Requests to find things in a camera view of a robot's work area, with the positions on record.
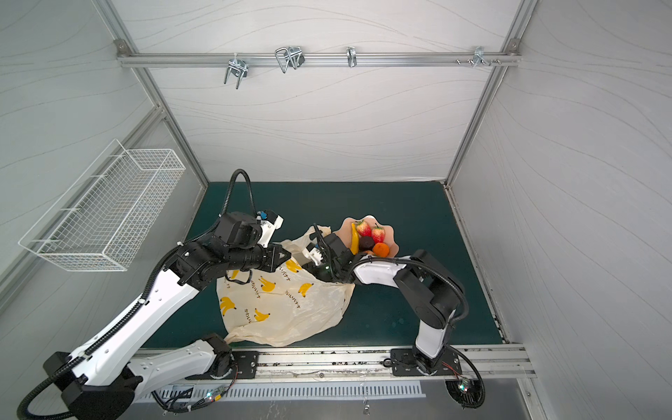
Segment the yellow banana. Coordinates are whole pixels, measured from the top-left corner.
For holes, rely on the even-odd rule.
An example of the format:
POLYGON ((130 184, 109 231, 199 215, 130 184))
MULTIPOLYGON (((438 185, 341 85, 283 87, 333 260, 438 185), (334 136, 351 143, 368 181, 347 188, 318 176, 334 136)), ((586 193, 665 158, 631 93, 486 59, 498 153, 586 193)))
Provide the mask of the yellow banana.
POLYGON ((350 251, 356 256, 360 252, 360 236, 354 222, 351 224, 351 236, 350 251))

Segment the cream banana print plastic bag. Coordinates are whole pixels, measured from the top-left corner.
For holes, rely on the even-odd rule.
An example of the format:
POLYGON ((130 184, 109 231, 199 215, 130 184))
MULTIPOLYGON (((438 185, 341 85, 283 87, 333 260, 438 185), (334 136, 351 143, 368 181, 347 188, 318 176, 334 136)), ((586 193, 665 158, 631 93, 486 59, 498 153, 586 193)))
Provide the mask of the cream banana print plastic bag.
POLYGON ((282 245, 292 253, 273 273, 229 271, 217 280, 220 315, 229 344, 248 341, 275 348, 287 347, 337 326, 344 317, 355 287, 326 283, 300 264, 315 229, 282 245))

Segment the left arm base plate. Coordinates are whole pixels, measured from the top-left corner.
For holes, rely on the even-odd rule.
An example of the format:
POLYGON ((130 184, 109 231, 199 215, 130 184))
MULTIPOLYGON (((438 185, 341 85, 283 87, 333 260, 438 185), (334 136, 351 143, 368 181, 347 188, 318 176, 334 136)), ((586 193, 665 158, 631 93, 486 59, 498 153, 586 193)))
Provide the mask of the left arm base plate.
POLYGON ((205 373, 187 376, 187 380, 254 379, 258 357, 257 351, 233 351, 228 355, 217 355, 205 373))

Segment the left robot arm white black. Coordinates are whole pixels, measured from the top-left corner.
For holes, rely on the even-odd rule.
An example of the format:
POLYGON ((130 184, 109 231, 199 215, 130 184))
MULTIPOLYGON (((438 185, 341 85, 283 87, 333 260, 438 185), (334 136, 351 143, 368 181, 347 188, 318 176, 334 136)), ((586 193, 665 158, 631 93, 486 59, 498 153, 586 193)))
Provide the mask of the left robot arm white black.
POLYGON ((218 334, 148 360, 135 354, 178 309, 232 271, 273 273, 292 257, 272 243, 283 218, 272 211, 230 213, 203 234, 179 243, 150 273, 143 292, 93 339, 71 353, 56 352, 44 364, 47 378, 17 408, 34 419, 33 400, 54 385, 68 408, 57 419, 117 419, 150 392, 188 376, 220 378, 236 369, 231 347, 218 334))

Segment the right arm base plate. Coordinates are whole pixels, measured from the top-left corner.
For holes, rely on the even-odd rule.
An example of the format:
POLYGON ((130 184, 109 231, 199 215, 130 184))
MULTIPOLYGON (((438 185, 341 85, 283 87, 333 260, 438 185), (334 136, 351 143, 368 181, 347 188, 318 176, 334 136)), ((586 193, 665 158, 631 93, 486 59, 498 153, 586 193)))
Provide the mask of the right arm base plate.
POLYGON ((430 358, 416 348, 393 348, 383 360, 383 367, 392 375, 404 376, 461 376, 460 358, 452 348, 443 348, 436 358, 430 358))

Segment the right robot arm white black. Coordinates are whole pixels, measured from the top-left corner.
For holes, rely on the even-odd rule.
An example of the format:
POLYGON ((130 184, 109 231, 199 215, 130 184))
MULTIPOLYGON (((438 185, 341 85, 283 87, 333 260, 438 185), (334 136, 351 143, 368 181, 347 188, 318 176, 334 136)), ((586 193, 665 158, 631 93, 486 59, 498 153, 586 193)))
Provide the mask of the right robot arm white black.
POLYGON ((355 254, 336 234, 316 234, 303 256, 303 267, 321 281, 397 289, 419 319, 411 366, 426 376, 439 370, 451 331, 470 306, 464 286, 435 257, 425 250, 409 257, 355 254))

